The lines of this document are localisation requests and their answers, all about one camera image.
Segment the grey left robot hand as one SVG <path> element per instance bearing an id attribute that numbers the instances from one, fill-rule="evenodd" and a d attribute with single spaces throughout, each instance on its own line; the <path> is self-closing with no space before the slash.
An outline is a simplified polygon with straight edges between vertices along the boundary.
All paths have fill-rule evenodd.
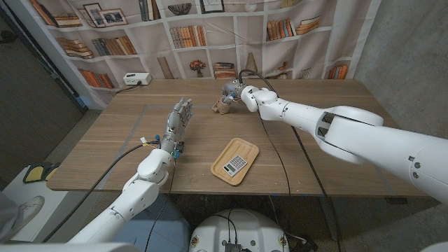
<path id="1" fill-rule="evenodd" d="M 182 140 L 185 128 L 193 116 L 192 99 L 185 100 L 182 97 L 176 103 L 167 117 L 165 133 L 162 137 L 160 147 L 168 153 L 174 152 L 175 146 Z"/>

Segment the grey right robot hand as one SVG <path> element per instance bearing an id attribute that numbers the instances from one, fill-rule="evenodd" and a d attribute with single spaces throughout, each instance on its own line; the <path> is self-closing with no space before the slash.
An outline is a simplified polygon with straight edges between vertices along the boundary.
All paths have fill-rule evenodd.
<path id="1" fill-rule="evenodd" d="M 232 80 L 227 82 L 222 87 L 222 102 L 224 104 L 231 104 L 232 102 L 238 102 L 241 100 L 241 95 L 246 84 L 240 83 L 238 80 Z"/>

